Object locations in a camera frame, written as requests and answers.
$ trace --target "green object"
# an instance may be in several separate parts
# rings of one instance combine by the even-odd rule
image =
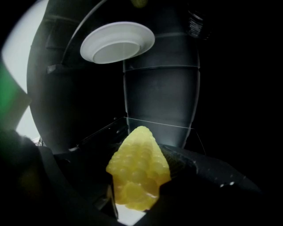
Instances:
[[[0,129],[16,129],[31,102],[28,95],[0,62]]]

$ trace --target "white surface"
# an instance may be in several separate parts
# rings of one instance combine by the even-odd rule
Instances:
[[[116,204],[116,207],[119,215],[118,221],[124,225],[132,226],[145,215],[145,212],[128,209],[125,205]]]
[[[18,21],[1,51],[3,62],[20,87],[27,92],[27,62],[35,33],[42,21],[48,0],[35,3]],[[39,137],[28,107],[17,132],[31,139]]]
[[[139,23],[115,22],[91,32],[80,47],[80,54],[87,61],[108,64],[138,56],[154,42],[149,28]]]

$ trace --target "white saucer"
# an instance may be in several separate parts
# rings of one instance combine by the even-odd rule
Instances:
[[[155,42],[153,32],[133,22],[116,22],[91,32],[80,47],[81,56],[96,64],[108,64],[138,56]]]

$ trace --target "yellow bumpy object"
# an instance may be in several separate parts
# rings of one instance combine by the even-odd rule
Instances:
[[[109,161],[115,202],[135,210],[149,210],[159,197],[159,187],[170,181],[168,163],[151,131],[133,130]]]

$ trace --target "yellow object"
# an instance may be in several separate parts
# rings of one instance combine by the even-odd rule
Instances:
[[[149,210],[159,197],[159,187],[170,181],[168,163],[151,131],[133,130],[109,161],[115,202],[135,210]]]

